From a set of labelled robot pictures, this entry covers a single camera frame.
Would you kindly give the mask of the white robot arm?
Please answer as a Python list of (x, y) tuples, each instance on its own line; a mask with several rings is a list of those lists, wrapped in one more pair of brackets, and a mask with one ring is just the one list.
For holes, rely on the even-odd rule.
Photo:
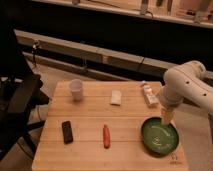
[(163, 125), (174, 117), (174, 110), (186, 98), (213, 116), (213, 87), (203, 81), (205, 66), (199, 61), (189, 61), (168, 69), (163, 76), (165, 85), (158, 98), (162, 106)]

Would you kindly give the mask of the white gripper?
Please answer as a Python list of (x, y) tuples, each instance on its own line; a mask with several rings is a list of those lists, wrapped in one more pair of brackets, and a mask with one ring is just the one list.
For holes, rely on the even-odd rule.
[(176, 108), (180, 105), (180, 101), (171, 101), (164, 97), (160, 97), (159, 101), (162, 106), (165, 108), (161, 109), (162, 120), (161, 123), (163, 125), (168, 125), (174, 117), (174, 110), (169, 108)]

